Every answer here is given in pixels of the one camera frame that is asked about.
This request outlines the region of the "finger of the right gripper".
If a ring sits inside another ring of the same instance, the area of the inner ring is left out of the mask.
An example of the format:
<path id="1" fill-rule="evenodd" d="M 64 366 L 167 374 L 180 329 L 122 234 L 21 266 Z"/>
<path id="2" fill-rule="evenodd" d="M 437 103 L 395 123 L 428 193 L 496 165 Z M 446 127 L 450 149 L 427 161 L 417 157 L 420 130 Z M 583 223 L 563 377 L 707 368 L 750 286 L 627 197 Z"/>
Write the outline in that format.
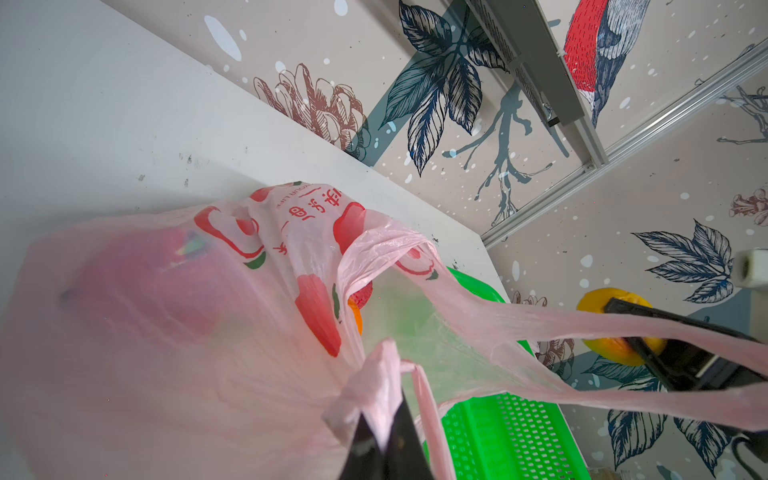
<path id="1" fill-rule="evenodd" d="M 757 342 L 749 335 L 726 327 L 711 325 L 618 298 L 610 298 L 604 307 L 604 312 L 664 319 L 697 327 L 700 330 Z M 767 377 L 763 374 L 680 340 L 668 340 L 661 353 L 655 353 L 650 344 L 641 337 L 629 337 L 625 338 L 625 341 L 632 351 L 640 356 L 650 372 L 670 391 L 726 390 L 767 381 Z"/>

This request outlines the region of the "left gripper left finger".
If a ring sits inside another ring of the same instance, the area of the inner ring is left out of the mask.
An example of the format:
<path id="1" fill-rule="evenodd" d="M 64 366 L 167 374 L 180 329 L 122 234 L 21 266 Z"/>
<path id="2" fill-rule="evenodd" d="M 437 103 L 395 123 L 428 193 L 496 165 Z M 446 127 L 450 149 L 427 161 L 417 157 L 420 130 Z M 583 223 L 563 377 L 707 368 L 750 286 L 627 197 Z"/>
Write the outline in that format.
<path id="1" fill-rule="evenodd" d="M 383 480 L 385 458 L 363 415 L 360 415 L 339 480 Z"/>

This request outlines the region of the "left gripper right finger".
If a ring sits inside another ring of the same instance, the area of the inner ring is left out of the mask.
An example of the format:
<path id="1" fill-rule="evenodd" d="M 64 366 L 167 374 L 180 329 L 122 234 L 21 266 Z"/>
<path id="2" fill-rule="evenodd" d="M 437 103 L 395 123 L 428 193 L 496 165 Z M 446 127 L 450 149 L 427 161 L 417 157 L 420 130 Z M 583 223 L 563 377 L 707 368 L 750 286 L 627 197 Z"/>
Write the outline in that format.
<path id="1" fill-rule="evenodd" d="M 434 479 L 406 399 L 402 400 L 394 416 L 384 455 L 384 479 Z"/>

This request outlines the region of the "green plastic basket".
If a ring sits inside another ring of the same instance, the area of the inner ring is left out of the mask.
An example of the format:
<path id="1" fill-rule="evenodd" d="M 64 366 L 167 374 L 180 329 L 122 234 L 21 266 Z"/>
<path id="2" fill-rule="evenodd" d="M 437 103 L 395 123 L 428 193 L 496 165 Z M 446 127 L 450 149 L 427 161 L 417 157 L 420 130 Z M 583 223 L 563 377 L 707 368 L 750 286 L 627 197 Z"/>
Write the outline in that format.
<path id="1" fill-rule="evenodd" d="M 561 408 L 502 392 L 498 374 L 449 330 L 425 366 L 458 479 L 587 479 Z"/>

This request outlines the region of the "pink plastic bag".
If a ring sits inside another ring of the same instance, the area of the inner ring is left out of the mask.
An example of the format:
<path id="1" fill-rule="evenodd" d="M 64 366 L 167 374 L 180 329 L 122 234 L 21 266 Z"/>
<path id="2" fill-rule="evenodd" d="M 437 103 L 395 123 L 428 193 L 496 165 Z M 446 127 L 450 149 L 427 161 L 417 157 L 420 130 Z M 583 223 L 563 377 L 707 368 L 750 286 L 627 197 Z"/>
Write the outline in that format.
<path id="1" fill-rule="evenodd" d="M 113 239 L 185 227 L 227 253 L 237 309 L 197 342 L 99 334 L 59 305 Z M 359 334 L 347 301 L 360 308 Z M 502 392 L 767 426 L 765 383 L 709 392 L 579 391 L 526 340 L 656 337 L 759 374 L 764 345 L 663 319 L 484 300 L 421 233 L 336 188 L 295 182 L 239 201 L 89 220 L 33 242 L 1 324 L 1 420 L 40 479 L 335 479 L 360 415 L 385 453 L 413 419 L 436 479 L 454 477 L 425 370 L 440 329 L 483 358 Z"/>

